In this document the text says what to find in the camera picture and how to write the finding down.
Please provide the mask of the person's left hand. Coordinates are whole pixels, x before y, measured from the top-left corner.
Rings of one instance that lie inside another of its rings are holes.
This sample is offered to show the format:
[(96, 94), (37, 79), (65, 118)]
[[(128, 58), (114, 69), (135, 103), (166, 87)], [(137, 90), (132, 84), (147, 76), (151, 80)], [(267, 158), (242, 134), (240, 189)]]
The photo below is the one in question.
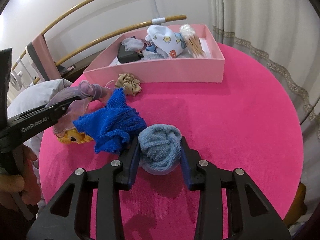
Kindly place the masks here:
[(18, 210), (12, 193), (22, 193), (21, 198), (26, 205), (37, 205), (41, 200), (41, 189), (33, 170), (36, 154), (23, 145), (24, 168), (22, 175), (1, 174), (1, 206), (9, 210)]

